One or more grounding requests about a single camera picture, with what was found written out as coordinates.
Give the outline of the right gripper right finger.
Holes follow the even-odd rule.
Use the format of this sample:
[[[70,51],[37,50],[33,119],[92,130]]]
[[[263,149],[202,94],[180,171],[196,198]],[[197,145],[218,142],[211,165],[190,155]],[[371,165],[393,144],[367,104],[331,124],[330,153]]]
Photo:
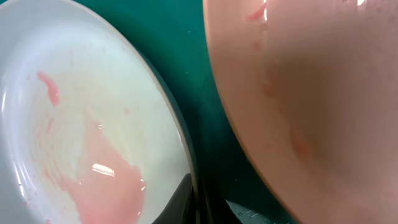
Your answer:
[[[211,179],[201,181],[201,223],[241,224]]]

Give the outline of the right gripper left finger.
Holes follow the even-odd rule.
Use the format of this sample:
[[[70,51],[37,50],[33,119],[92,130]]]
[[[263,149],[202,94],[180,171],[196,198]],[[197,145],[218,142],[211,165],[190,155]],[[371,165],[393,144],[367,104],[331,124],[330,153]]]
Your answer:
[[[152,224],[196,224],[196,204],[191,174],[186,174],[168,204]]]

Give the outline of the light blue plate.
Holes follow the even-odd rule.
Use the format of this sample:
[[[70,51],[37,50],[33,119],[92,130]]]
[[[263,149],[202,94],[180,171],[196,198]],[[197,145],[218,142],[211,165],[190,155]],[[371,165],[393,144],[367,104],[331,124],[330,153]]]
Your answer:
[[[155,68],[75,1],[1,4],[1,222],[152,223],[191,142]]]

